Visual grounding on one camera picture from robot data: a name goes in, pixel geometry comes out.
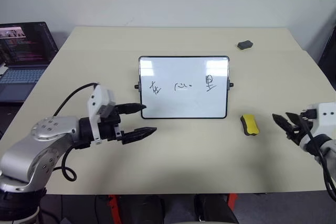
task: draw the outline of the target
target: handwritten chinese character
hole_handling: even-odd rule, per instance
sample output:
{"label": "handwritten chinese character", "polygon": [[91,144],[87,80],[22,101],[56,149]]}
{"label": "handwritten chinese character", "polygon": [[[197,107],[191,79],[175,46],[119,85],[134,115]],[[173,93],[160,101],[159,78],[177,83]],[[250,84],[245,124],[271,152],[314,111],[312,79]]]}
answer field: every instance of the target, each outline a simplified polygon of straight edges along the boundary
{"label": "handwritten chinese character", "polygon": [[209,90],[211,90],[211,89],[213,89],[214,87],[217,86],[217,85],[211,84],[212,81],[213,81],[213,78],[212,78],[212,76],[210,74],[205,77],[206,86],[208,87],[207,91],[209,91]]}
{"label": "handwritten chinese character", "polygon": [[182,89],[182,88],[188,88],[188,86],[185,83],[184,84],[182,84],[182,83],[175,83],[174,90],[176,91],[176,87]]}
{"label": "handwritten chinese character", "polygon": [[154,84],[155,84],[155,81],[152,81],[152,85],[149,88],[153,90],[154,94],[158,94],[161,88],[159,88],[158,86],[154,86]]}

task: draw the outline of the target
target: yellow sponge eraser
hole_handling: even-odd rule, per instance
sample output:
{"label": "yellow sponge eraser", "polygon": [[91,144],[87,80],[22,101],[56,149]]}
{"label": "yellow sponge eraser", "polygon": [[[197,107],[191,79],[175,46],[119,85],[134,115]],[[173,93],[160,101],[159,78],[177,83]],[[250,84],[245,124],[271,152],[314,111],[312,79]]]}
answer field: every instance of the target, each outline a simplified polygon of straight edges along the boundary
{"label": "yellow sponge eraser", "polygon": [[255,136],[259,134],[259,129],[257,127],[256,120],[254,118],[254,115],[251,114],[244,114],[240,118],[243,128],[244,128],[244,133],[247,136]]}

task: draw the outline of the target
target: whiteboard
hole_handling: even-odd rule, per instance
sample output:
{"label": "whiteboard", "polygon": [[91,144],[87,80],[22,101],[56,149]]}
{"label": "whiteboard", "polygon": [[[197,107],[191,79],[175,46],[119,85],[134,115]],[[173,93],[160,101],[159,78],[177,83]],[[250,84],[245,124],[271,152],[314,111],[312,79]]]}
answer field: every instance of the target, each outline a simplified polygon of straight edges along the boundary
{"label": "whiteboard", "polygon": [[139,58],[141,103],[145,119],[225,118],[227,56]]}

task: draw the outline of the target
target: black eraser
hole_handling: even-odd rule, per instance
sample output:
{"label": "black eraser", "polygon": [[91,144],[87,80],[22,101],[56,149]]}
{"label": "black eraser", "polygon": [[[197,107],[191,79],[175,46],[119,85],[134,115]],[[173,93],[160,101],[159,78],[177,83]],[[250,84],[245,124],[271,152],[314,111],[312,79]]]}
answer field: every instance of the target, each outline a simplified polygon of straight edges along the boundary
{"label": "black eraser", "polygon": [[244,50],[246,48],[250,48],[253,46],[253,43],[249,40],[245,40],[245,41],[242,41],[242,42],[239,42],[237,47],[240,49],[240,50]]}

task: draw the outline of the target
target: white wall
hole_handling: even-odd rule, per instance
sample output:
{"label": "white wall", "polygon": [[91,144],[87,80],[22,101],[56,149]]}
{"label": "white wall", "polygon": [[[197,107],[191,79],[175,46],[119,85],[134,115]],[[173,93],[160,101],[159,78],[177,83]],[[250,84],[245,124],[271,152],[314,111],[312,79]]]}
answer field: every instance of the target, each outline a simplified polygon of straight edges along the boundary
{"label": "white wall", "polygon": [[317,60],[335,19],[336,0],[0,0],[0,23],[44,20],[59,46],[76,25],[288,27]]}

